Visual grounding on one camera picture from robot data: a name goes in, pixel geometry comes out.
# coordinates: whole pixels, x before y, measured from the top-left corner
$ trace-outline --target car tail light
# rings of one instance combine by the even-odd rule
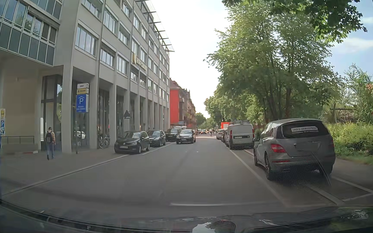
[[[272,144],[271,147],[273,152],[286,153],[286,150],[283,148],[283,146],[280,146],[279,144]]]

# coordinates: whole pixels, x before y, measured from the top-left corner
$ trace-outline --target building facade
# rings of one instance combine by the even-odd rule
[[[170,124],[171,126],[184,125],[189,129],[195,129],[195,106],[191,99],[191,93],[181,88],[177,82],[170,85]]]
[[[65,153],[76,140],[97,148],[99,135],[169,128],[173,48],[152,2],[0,0],[3,148],[21,138],[44,148],[49,127]],[[89,111],[76,114],[80,83]]]

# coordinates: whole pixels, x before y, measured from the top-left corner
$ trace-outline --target yellow sign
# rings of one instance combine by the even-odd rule
[[[89,88],[79,88],[77,89],[77,94],[88,94]]]

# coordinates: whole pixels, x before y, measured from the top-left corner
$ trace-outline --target asphalt road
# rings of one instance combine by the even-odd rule
[[[345,183],[338,187],[345,198],[367,194],[351,189]],[[116,225],[117,219],[129,218],[300,211],[334,206],[343,197],[329,194],[317,172],[268,181],[249,151],[231,151],[215,136],[199,136],[194,144],[167,143],[54,177],[4,200],[69,219]]]

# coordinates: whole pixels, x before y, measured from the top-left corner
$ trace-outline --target building sign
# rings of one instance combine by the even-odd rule
[[[132,61],[133,63],[139,65],[143,70],[146,70],[148,69],[148,67],[142,62],[142,60],[140,60],[136,54],[133,54],[133,57],[132,57]]]

